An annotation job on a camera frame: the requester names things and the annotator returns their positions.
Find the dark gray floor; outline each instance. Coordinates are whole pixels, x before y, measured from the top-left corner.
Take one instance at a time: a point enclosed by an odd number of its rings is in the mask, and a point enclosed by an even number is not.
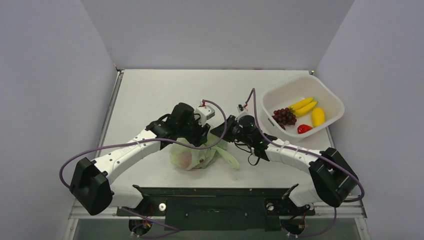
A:
[[[316,233],[325,229],[331,219],[306,219],[304,233]],[[166,233],[164,228],[154,225],[146,236]],[[136,240],[130,238],[127,219],[80,219],[74,240]],[[283,240],[287,238],[284,231],[265,232],[262,229],[246,231],[181,231],[163,237],[164,240]],[[352,218],[339,218],[335,226],[323,235],[305,238],[308,240],[359,240],[358,229]]]

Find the translucent bag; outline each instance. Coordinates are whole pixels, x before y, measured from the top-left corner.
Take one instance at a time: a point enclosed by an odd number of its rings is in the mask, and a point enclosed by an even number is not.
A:
[[[202,147],[210,146],[217,140],[218,137],[213,134],[208,134],[207,142],[203,144]],[[190,145],[185,138],[178,138],[177,141]],[[171,163],[187,171],[191,169],[205,169],[215,162],[219,156],[224,158],[225,161],[234,169],[240,169],[240,164],[237,159],[225,150],[227,147],[228,142],[226,141],[220,141],[217,145],[203,150],[173,144],[169,151],[169,157]]]

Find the banana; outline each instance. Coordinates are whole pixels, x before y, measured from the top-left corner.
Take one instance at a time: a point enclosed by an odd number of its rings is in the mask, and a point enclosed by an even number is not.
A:
[[[294,112],[295,110],[301,109],[304,106],[308,105],[310,102],[312,102],[312,100],[314,100],[313,97],[305,98],[302,101],[289,106],[288,109],[290,109],[291,112]]]
[[[302,117],[303,115],[309,113],[309,111],[311,111],[315,105],[317,105],[317,103],[317,101],[313,101],[300,109],[294,110],[294,115],[296,115],[297,118]]]
[[[326,122],[326,114],[321,107],[314,108],[310,114],[310,118],[312,119],[312,125],[314,128]]]

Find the black metal base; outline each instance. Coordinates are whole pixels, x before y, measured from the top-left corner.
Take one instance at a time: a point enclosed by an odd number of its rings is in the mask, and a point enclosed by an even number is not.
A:
[[[166,216],[165,223],[180,230],[281,231],[280,216],[303,214],[291,201],[282,199],[288,188],[134,187],[144,198],[133,211],[145,216],[153,206],[150,216]],[[160,211],[159,204],[165,204],[166,210]],[[118,209],[117,215],[131,214]],[[315,215],[315,211],[308,210],[306,215]]]

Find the tomato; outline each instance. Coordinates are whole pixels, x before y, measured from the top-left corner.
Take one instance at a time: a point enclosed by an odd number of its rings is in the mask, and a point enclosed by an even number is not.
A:
[[[312,127],[306,124],[302,124],[300,126],[297,127],[297,133],[298,134],[304,134],[307,131],[312,130]]]

